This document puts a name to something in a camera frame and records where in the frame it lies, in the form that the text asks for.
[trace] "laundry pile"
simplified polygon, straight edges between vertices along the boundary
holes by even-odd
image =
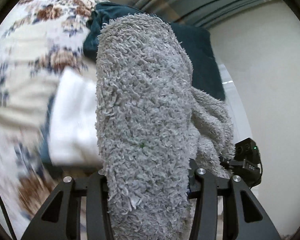
[[[193,86],[205,62],[187,42],[180,44],[178,28],[140,12],[108,17],[99,28],[93,39],[97,82],[65,69],[51,106],[48,147],[41,152],[48,158],[42,160],[54,167],[103,164],[116,239],[186,239],[194,206],[186,198],[189,158],[227,178],[219,157],[234,154],[218,67],[221,90],[206,89],[213,97]],[[210,41],[198,48],[217,66]],[[215,81],[209,71],[203,76],[204,85]]]

